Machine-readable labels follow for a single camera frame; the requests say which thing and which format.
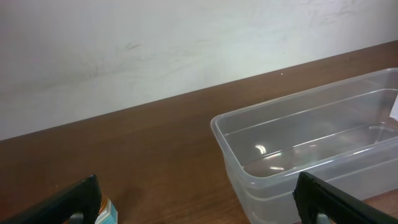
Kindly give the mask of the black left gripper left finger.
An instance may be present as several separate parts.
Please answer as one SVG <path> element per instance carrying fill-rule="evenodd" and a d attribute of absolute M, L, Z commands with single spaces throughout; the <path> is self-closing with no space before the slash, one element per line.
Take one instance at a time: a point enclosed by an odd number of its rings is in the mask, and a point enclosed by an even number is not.
<path fill-rule="evenodd" d="M 14 215 L 5 224 L 63 224 L 72 219 L 73 223 L 94 223 L 101 207 L 102 193 L 96 175 L 61 190 L 40 203 Z"/>

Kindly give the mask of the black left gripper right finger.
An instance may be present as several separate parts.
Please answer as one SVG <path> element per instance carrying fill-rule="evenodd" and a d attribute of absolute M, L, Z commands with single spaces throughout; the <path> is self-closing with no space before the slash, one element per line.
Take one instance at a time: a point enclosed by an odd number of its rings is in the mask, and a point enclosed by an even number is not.
<path fill-rule="evenodd" d="M 302 223 L 397 224 L 383 213 L 308 172 L 298 175 L 293 192 Z"/>

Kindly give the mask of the white spray bottle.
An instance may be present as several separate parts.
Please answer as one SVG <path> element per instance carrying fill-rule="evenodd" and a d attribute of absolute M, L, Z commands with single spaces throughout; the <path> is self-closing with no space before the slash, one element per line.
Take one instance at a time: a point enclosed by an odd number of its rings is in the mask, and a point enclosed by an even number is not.
<path fill-rule="evenodd" d="M 398 96 L 396 97 L 396 100 L 392 106 L 389 117 L 398 121 Z"/>

